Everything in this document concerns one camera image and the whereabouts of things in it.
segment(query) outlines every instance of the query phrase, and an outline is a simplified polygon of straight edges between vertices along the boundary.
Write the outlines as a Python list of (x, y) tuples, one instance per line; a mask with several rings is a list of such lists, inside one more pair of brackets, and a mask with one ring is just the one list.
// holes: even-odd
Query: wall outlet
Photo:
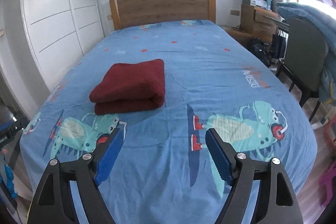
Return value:
[(240, 11), (238, 11), (238, 10), (230, 10), (230, 15), (239, 16), (240, 15)]

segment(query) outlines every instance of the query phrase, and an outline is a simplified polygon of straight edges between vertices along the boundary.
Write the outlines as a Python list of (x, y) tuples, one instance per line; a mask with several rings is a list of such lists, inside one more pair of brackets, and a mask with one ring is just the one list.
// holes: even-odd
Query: wooden headboard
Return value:
[(110, 0), (110, 7), (115, 30), (189, 19), (216, 23), (216, 0)]

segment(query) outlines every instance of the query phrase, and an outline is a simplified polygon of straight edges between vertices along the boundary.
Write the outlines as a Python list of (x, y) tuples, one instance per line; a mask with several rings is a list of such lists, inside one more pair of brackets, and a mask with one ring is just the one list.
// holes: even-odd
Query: red sneaker print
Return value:
[(197, 151), (197, 150), (201, 150), (202, 143), (198, 143), (197, 142), (197, 136), (192, 134), (191, 135), (191, 151)]
[(202, 130), (203, 129), (203, 124), (198, 122), (198, 116), (194, 115), (194, 130)]

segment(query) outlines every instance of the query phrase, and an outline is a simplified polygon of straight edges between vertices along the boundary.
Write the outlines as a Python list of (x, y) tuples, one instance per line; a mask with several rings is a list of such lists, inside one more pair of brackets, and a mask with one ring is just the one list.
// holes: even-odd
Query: blue stuffed toy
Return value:
[(15, 193), (14, 191), (14, 175), (13, 175), (13, 171), (9, 168), (8, 165), (5, 164), (5, 172), (6, 172), (6, 177), (7, 177), (7, 184), (6, 187), (11, 195), (12, 198), (16, 199), (17, 198), (17, 193)]

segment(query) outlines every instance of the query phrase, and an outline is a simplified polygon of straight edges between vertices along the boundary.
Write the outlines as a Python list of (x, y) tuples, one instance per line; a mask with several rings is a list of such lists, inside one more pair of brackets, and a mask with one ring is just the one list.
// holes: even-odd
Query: wooden nightstand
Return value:
[(258, 6), (241, 5), (240, 28), (251, 34), (253, 38), (259, 38), (269, 45), (272, 44), (273, 35), (277, 31), (274, 21), (269, 18), (280, 20), (278, 14), (260, 8)]
[(220, 26), (224, 31), (228, 33), (230, 37), (239, 42), (243, 47), (247, 47), (248, 43), (252, 39), (252, 35), (234, 27)]

